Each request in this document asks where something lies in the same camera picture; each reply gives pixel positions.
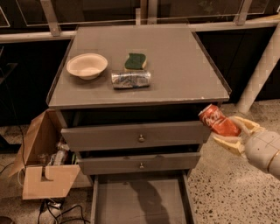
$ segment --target gray cabinet top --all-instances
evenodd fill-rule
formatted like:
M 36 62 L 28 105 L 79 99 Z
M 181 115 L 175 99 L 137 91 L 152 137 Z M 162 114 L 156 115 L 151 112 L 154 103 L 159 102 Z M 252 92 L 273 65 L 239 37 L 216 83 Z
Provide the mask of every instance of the gray cabinet top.
M 94 80 L 66 70 L 83 53 L 99 53 L 108 67 Z M 144 53 L 149 87 L 113 89 L 112 71 L 122 71 L 129 53 Z M 192 102 L 224 102 L 229 96 L 185 24 L 80 27 L 50 98 L 51 109 L 88 109 Z

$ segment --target drawer handle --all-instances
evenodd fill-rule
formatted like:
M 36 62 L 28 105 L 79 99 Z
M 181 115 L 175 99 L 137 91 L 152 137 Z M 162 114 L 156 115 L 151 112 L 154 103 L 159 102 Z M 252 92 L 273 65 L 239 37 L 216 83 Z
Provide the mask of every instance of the drawer handle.
M 143 164 L 143 163 L 140 163 L 139 168 L 140 168 L 141 170 L 142 170 L 143 168 L 145 168 L 145 167 L 144 167 L 144 164 Z
M 145 141 L 144 135 L 140 134 L 140 136 L 138 138 L 138 142 L 143 143 L 144 141 Z

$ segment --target floor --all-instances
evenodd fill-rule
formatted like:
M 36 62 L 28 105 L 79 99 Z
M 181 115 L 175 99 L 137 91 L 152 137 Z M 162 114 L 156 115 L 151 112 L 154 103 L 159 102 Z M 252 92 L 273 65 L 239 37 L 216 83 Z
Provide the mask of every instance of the floor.
M 226 116 L 242 116 L 260 123 L 267 130 L 280 133 L 280 101 L 254 102 L 251 110 L 242 115 L 234 104 L 221 107 Z M 25 133 L 28 126 L 23 126 Z M 11 143 L 21 141 L 17 127 L 2 127 L 0 133 Z M 223 150 L 212 138 L 201 149 L 202 156 L 188 179 L 193 210 L 198 224 L 209 223 L 279 223 L 280 222 L 280 181 L 251 166 L 246 159 L 237 157 Z M 17 224 L 38 223 L 39 208 L 37 200 L 22 200 L 22 177 L 14 175 L 8 178 L 9 169 L 4 166 L 13 162 L 15 154 L 0 154 L 0 216 L 9 216 Z M 66 197 L 62 212 L 82 206 L 85 219 L 90 219 L 92 189 L 72 189 Z M 52 210 L 55 215 L 60 210 Z M 81 217 L 79 207 L 63 214 L 62 223 L 68 219 Z M 40 223 L 56 223 L 45 209 L 40 216 Z M 75 220 L 69 223 L 83 223 Z M 139 223 L 149 223 L 142 219 Z M 176 220 L 174 224 L 183 223 Z

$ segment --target cardboard box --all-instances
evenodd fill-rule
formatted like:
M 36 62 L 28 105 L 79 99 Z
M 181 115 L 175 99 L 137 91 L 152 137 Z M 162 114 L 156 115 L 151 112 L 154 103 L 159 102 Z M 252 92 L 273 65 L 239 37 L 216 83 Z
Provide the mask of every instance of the cardboard box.
M 31 121 L 24 137 L 10 176 L 27 166 L 24 177 L 24 200 L 66 197 L 72 187 L 88 187 L 91 183 L 81 173 L 77 164 L 39 166 L 38 154 L 56 153 L 55 145 L 60 140 L 61 125 L 54 110 L 48 109 Z

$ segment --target dresser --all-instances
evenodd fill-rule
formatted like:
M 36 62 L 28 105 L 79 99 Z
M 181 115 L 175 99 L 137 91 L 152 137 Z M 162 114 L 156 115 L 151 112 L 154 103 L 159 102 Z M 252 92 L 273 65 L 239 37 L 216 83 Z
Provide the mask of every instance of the dresser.
M 210 135 L 198 113 L 210 103 L 221 105 L 230 94 L 200 41 L 185 24 L 80 27 L 69 47 L 66 63 L 82 53 L 108 60 L 94 80 L 74 77 L 62 65 L 48 99 L 63 126 L 62 136 L 93 180 L 92 223 L 124 223 L 120 217 L 133 214 L 135 219 L 139 213 L 145 218 L 136 223 L 194 223 L 187 173 Z M 146 55 L 149 87 L 113 88 L 111 73 L 123 71 L 129 53 Z M 166 185 L 176 186 L 180 195 L 172 206 L 166 195 L 175 188 L 163 193 L 171 189 Z M 154 192 L 153 203 L 161 209 L 148 212 L 141 187 Z M 116 210 L 109 208 L 120 188 L 128 195 L 137 193 L 138 199 L 131 198 L 137 206 L 123 202 L 129 198 L 123 196 Z M 167 208 L 175 204 L 182 207 L 179 214 Z

